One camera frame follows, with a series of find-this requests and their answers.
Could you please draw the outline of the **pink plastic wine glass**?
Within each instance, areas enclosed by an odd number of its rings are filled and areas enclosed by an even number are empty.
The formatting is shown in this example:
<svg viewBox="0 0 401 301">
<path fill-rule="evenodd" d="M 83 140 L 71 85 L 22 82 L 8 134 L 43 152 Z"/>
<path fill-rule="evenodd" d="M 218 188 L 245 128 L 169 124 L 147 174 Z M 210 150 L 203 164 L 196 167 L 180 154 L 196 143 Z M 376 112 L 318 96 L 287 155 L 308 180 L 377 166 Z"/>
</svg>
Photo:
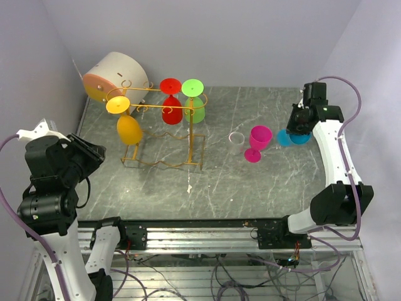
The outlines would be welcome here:
<svg viewBox="0 0 401 301">
<path fill-rule="evenodd" d="M 257 163 L 261 160 L 261 151 L 267 148 L 273 133 L 270 128 L 264 125 L 253 127 L 249 134 L 249 148 L 245 151 L 244 157 L 248 162 Z"/>
</svg>

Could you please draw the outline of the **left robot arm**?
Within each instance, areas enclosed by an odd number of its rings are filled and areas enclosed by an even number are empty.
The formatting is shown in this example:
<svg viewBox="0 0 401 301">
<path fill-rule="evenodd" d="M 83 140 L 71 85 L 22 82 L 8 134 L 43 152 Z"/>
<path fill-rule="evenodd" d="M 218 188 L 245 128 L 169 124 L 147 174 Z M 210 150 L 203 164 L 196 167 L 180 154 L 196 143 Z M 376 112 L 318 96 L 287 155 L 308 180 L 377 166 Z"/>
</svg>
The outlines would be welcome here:
<svg viewBox="0 0 401 301">
<path fill-rule="evenodd" d="M 75 134 L 38 137 L 25 147 L 31 172 L 17 215 L 40 251 L 56 300 L 112 300 L 114 253 L 129 246 L 128 226 L 119 217 L 96 222 L 90 257 L 78 241 L 76 186 L 105 160 L 106 148 Z"/>
</svg>

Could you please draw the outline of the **yellow plastic wine glass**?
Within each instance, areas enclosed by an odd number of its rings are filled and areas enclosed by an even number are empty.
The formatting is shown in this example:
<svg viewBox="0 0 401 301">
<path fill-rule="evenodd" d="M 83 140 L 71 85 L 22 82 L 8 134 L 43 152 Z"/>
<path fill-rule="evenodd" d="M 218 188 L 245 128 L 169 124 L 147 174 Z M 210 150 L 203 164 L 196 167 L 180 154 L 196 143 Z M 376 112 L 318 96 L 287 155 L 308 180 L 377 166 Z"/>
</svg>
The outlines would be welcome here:
<svg viewBox="0 0 401 301">
<path fill-rule="evenodd" d="M 143 137 L 139 123 L 130 115 L 130 100 L 125 96 L 111 98 L 106 104 L 106 110 L 114 115 L 120 115 L 117 121 L 117 132 L 125 145 L 138 144 Z"/>
</svg>

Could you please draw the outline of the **clear wine glass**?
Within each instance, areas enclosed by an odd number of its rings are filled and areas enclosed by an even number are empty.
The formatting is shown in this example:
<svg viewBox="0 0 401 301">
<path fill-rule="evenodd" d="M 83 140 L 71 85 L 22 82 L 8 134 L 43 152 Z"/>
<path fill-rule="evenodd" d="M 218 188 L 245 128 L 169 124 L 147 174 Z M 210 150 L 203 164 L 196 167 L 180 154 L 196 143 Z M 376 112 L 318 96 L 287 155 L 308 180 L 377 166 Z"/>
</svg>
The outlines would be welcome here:
<svg viewBox="0 0 401 301">
<path fill-rule="evenodd" d="M 238 155 L 242 152 L 244 147 L 244 135 L 240 132 L 231 132 L 228 136 L 229 139 L 229 153 Z"/>
</svg>

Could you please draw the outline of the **red plastic wine glass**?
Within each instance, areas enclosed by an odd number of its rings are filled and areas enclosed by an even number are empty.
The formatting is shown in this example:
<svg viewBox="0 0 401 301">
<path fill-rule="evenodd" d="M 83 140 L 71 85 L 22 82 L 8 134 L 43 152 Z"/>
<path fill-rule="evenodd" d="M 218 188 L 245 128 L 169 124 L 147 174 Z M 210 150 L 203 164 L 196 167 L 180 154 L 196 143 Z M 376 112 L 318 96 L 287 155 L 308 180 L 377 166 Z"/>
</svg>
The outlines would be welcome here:
<svg viewBox="0 0 401 301">
<path fill-rule="evenodd" d="M 175 96 L 181 91 L 181 87 L 181 82 L 176 78 L 166 78 L 160 82 L 160 90 L 168 95 L 162 109 L 162 119 L 166 124 L 175 125 L 182 121 L 181 103 Z"/>
</svg>

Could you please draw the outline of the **blue plastic wine glass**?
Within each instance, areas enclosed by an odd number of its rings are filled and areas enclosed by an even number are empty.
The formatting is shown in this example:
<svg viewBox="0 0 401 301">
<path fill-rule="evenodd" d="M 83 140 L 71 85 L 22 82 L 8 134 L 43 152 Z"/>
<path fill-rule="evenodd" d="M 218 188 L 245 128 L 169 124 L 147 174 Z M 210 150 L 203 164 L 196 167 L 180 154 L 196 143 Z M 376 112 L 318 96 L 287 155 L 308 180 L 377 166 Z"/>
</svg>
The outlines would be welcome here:
<svg viewBox="0 0 401 301">
<path fill-rule="evenodd" d="M 289 134 L 285 129 L 280 130 L 276 135 L 278 144 L 283 147 L 305 145 L 311 139 L 312 133 L 306 135 Z"/>
</svg>

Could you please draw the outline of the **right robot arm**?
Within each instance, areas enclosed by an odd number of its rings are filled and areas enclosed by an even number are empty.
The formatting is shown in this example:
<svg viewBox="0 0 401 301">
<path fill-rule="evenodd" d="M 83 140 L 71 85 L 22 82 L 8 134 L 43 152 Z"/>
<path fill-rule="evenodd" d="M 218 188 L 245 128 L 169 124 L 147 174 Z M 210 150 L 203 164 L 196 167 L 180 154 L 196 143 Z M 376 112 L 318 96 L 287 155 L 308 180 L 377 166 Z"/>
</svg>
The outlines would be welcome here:
<svg viewBox="0 0 401 301">
<path fill-rule="evenodd" d="M 306 83 L 303 98 L 292 105 L 285 129 L 276 139 L 281 146 L 317 141 L 325 170 L 325 188 L 300 213 L 270 219 L 257 230 L 261 250 L 299 249 L 311 246 L 311 234 L 328 230 L 345 241 L 359 237 L 362 214 L 374 197 L 373 188 L 358 175 L 348 150 L 345 127 L 357 114 L 345 119 L 341 108 L 330 105 L 324 78 Z"/>
</svg>

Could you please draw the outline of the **green plastic wine glass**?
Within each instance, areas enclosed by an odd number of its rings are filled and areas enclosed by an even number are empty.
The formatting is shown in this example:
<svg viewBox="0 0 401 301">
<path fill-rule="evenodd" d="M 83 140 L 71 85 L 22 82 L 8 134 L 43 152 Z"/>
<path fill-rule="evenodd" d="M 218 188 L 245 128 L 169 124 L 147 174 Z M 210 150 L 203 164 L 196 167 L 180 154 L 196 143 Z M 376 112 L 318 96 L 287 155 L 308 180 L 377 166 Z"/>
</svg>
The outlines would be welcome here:
<svg viewBox="0 0 401 301">
<path fill-rule="evenodd" d="M 182 93 L 187 97 L 184 110 L 186 121 L 198 124 L 206 116 L 204 103 L 200 96 L 204 91 L 203 83 L 198 79 L 188 79 L 182 84 Z"/>
</svg>

